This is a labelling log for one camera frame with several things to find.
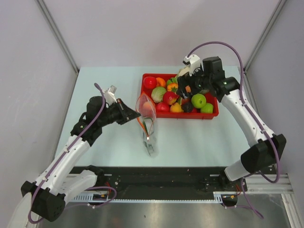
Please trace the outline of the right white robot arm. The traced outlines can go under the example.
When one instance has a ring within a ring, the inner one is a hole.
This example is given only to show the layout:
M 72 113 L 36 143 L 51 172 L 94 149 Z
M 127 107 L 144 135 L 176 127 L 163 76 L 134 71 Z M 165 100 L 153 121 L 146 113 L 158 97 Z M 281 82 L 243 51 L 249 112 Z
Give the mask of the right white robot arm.
M 250 176 L 263 168 L 279 164 L 286 138 L 275 134 L 253 110 L 242 87 L 234 77 L 226 77 L 219 57 L 201 60 L 186 56 L 185 67 L 178 73 L 178 95 L 183 98 L 207 90 L 232 114 L 243 131 L 249 149 L 234 164 L 226 167 L 219 178 L 223 190 L 231 190 L 236 180 Z

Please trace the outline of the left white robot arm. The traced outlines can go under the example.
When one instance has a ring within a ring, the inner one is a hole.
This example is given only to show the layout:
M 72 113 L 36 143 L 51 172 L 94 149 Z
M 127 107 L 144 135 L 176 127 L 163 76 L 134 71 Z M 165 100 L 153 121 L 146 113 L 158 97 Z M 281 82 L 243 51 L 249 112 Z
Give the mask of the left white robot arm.
M 61 153 L 35 181 L 26 181 L 21 186 L 22 195 L 32 194 L 31 211 L 53 222 L 79 193 L 91 187 L 101 189 L 105 184 L 103 171 L 92 165 L 68 184 L 64 180 L 102 134 L 103 127 L 112 123 L 123 125 L 138 117 L 140 113 L 129 108 L 120 98 L 108 104 L 102 96 L 91 97 Z

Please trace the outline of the clear zip top bag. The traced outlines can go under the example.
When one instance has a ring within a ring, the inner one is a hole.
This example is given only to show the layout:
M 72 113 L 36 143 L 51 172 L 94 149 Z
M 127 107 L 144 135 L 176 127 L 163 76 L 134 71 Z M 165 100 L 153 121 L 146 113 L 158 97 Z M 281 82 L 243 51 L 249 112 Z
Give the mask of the clear zip top bag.
M 142 92 L 137 99 L 135 110 L 140 114 L 137 117 L 137 122 L 140 125 L 140 136 L 146 153 L 150 157 L 156 157 L 158 151 L 154 128 L 156 122 L 155 104 L 145 92 Z

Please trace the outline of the green onion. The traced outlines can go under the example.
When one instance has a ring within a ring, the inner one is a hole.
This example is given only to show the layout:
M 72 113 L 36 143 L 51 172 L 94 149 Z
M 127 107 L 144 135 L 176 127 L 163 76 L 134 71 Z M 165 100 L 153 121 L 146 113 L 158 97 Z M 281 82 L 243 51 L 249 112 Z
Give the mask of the green onion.
M 142 142 L 147 154 L 156 155 L 156 135 L 154 133 L 154 120 L 151 117 L 140 117 L 139 124 L 142 128 Z

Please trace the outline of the carrot piece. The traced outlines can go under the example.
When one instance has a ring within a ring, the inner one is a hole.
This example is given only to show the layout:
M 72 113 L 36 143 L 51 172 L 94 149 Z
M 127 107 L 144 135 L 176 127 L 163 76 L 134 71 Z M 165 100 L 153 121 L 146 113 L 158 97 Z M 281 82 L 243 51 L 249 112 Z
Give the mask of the carrot piece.
M 188 93 L 190 93 L 190 92 L 191 92 L 191 88 L 190 88 L 189 86 L 186 86 L 186 91 L 187 91 Z

